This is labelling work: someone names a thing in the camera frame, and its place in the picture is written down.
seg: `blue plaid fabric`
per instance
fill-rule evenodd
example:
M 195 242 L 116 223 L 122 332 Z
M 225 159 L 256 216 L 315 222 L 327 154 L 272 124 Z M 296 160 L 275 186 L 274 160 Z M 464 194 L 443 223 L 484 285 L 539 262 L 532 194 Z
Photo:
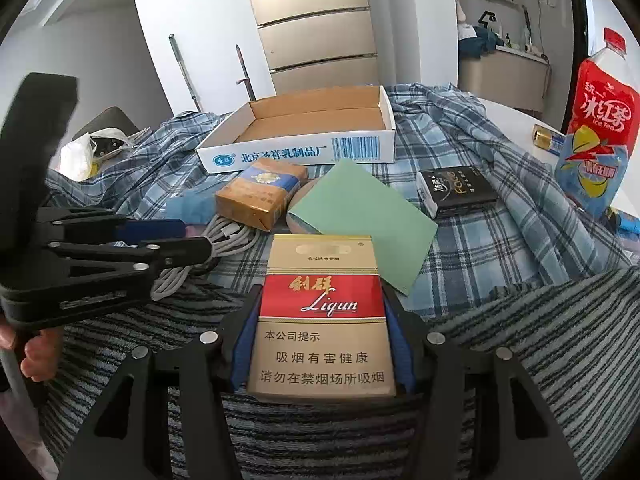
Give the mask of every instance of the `blue plaid fabric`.
M 501 200 L 486 212 L 439 219 L 438 233 L 404 306 L 422 316 L 450 314 L 488 300 L 495 287 L 557 285 L 629 265 L 615 238 L 582 215 L 556 184 L 552 168 L 510 140 L 471 94 L 419 84 L 387 89 L 396 118 L 396 161 L 363 164 L 424 212 L 419 170 L 478 166 Z M 97 206 L 138 219 L 162 218 L 166 201 L 207 174 L 195 147 L 223 119 L 185 113 L 163 123 L 129 155 L 85 182 L 51 170 L 49 205 Z M 310 178 L 331 169 L 310 166 Z M 211 177 L 228 178 L 227 175 Z M 281 222 L 276 232 L 287 232 Z M 272 236 L 223 258 L 209 280 L 236 292 L 261 283 Z

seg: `blue oval logo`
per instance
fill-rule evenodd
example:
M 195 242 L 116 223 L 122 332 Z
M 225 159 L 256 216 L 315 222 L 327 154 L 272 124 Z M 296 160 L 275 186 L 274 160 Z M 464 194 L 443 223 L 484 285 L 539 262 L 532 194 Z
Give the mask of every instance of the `blue oval logo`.
M 213 163 L 216 166 L 231 166 L 236 160 L 231 155 L 218 155 L 213 158 Z

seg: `gold and red cigarette box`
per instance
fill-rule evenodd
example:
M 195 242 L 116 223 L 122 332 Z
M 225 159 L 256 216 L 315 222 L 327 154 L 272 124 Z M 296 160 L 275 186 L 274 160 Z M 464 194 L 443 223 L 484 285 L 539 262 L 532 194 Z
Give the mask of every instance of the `gold and red cigarette box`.
M 247 390 L 296 401 L 395 395 L 369 236 L 274 236 Z

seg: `person's hand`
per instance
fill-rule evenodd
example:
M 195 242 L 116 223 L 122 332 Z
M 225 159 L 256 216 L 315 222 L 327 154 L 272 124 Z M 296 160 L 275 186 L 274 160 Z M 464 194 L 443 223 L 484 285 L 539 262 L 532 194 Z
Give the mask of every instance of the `person's hand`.
M 34 382 L 48 381 L 58 371 L 58 361 L 62 353 L 62 327 L 45 328 L 24 346 L 25 358 L 20 370 Z M 0 316 L 0 348 L 12 350 L 15 346 L 15 332 L 4 317 Z

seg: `plastic bottle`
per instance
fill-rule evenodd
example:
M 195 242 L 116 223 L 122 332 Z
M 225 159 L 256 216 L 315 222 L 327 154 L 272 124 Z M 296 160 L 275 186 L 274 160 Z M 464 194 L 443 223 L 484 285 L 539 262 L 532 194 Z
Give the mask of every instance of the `plastic bottle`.
M 578 70 L 574 108 L 556 165 L 569 198 L 596 218 L 616 195 L 640 126 L 640 95 L 626 65 L 625 39 L 604 29 L 606 46 Z

